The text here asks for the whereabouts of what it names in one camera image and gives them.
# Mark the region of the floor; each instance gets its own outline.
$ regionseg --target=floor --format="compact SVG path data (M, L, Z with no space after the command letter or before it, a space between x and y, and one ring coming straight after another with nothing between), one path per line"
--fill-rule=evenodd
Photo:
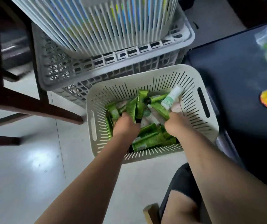
M226 0L195 0L186 15L199 26L194 28L192 47L245 29ZM5 86L38 98L33 73ZM85 115L70 101L52 92L48 95L51 104ZM10 114L0 110L0 118ZM32 116L0 127L0 135L24 137L21 146L0 147L0 224L34 223L93 160L86 122L75 125ZM143 208L161 203L173 174L186 162L181 152L123 165L104 223L146 223Z

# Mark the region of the basket handle hole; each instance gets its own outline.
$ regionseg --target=basket handle hole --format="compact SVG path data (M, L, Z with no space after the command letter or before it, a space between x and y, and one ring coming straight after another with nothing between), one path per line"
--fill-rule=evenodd
M202 89L201 89L200 87L198 87L198 94L199 94L200 101L201 101L201 103L202 103L202 106L203 106L205 115L206 115L207 118L209 118L209 117L210 117L210 112L209 112L208 106L207 106L207 104L206 104L206 100L205 100L205 98L204 98Z
M91 112L91 116L92 116L91 121L90 121L90 123L91 123L91 132L92 132L92 139L94 141L96 141L97 140L97 133L96 133L96 125L95 125L95 116L94 116L94 112L93 111L90 111L90 112Z

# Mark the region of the white plastic basket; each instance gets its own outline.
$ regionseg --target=white plastic basket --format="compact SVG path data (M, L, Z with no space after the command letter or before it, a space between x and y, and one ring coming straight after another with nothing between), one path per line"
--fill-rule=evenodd
M91 57L160 40L178 0L12 0L66 53Z
M109 141L104 118L104 106L107 103L133 98L137 96L139 89L149 90L150 96L167 93L177 84L184 87L180 102L185 116L195 129L214 142L218 135L218 123L202 78L193 67L179 64L100 82L89 90L87 120L94 156L101 152ZM127 154L123 163L180 151L183 151L180 144L147 149Z
M83 108L87 92L95 83L181 63L185 47L195 39L180 5L164 39L81 60L70 58L37 25L32 27L41 87Z

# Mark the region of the hand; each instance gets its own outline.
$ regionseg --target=hand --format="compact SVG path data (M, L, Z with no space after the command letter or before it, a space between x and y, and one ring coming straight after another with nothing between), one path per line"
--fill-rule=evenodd
M182 131L186 129L193 130L188 118L182 113L171 112L169 116L170 119L166 121L165 128L170 135L178 138L182 134Z
M123 112L122 116L116 122L113 130L113 137L120 136L132 143L139 132L140 124L134 123L132 117L127 112Z

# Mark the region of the dark table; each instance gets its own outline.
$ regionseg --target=dark table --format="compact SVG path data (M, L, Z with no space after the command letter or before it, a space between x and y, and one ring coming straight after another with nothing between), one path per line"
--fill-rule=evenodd
M267 108L259 95L267 89L267 62L254 34L265 26L217 40L187 53L220 111L246 168L267 184Z

